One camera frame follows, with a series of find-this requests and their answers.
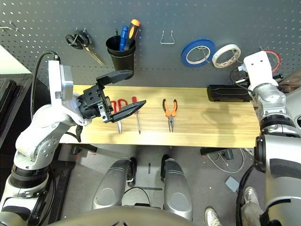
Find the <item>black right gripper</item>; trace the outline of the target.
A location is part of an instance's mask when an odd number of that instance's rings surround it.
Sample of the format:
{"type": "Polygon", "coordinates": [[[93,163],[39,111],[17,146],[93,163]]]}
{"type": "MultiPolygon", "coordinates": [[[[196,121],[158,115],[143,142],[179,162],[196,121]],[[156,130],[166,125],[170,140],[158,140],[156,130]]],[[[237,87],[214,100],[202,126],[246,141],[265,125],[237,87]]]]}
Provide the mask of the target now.
{"type": "Polygon", "coordinates": [[[277,79],[281,79],[281,78],[282,78],[281,75],[277,75],[276,77],[273,77],[272,74],[263,73],[263,74],[251,75],[251,77],[238,80],[236,81],[236,83],[240,84],[248,81],[250,85],[260,85],[265,83],[278,85],[277,79]]]}

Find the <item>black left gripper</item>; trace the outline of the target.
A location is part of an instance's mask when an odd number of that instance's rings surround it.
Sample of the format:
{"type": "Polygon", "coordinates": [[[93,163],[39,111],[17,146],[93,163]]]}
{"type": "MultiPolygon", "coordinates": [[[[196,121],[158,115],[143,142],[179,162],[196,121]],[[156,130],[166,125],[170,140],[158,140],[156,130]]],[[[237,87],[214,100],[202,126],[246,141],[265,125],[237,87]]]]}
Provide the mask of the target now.
{"type": "MultiPolygon", "coordinates": [[[[133,76],[132,70],[118,70],[107,73],[96,78],[98,84],[108,85],[115,84],[133,76]]],[[[146,100],[131,103],[117,111],[117,102],[110,101],[110,98],[104,94],[104,86],[99,87],[97,84],[83,91],[79,96],[79,111],[84,119],[93,119],[100,117],[104,123],[118,122],[137,112],[146,100]]]]}

